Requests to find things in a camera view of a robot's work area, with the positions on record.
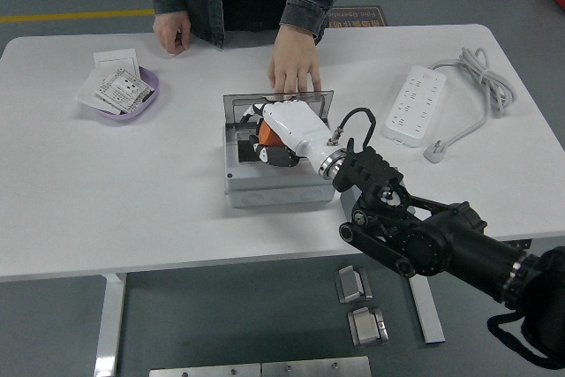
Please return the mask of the person's left hand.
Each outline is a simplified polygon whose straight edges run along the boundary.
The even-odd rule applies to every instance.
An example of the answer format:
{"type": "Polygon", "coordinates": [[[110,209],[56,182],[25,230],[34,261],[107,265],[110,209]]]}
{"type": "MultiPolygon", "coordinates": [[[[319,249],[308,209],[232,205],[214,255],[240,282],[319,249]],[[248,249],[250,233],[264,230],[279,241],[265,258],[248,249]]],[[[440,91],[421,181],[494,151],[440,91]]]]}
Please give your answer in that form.
{"type": "Polygon", "coordinates": [[[302,28],[280,25],[272,50],[267,77],[275,93],[322,89],[320,62],[313,34],[302,28]]]}

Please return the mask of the person's right hand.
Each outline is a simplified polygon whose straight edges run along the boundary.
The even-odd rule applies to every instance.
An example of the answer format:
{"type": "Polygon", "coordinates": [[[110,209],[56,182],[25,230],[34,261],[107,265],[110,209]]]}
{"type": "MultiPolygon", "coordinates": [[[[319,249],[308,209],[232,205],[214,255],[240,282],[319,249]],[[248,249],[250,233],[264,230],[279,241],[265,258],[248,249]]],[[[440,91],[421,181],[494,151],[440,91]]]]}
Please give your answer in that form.
{"type": "Polygon", "coordinates": [[[154,17],[154,33],[165,51],[171,55],[178,55],[190,48],[191,28],[186,11],[163,13],[154,17]]]}

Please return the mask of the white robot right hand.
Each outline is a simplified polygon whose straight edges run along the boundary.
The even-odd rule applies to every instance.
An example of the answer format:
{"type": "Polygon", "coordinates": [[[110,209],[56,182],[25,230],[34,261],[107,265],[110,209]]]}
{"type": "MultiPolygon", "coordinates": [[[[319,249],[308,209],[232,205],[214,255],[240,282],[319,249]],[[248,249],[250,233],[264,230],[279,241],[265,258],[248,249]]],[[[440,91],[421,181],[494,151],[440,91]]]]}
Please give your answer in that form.
{"type": "Polygon", "coordinates": [[[331,166],[344,157],[343,148],[329,143],[332,132],[303,101],[253,104],[240,122],[257,117],[258,131],[249,140],[259,159],[276,167],[294,167],[307,159],[314,171],[326,177],[331,166]]]}

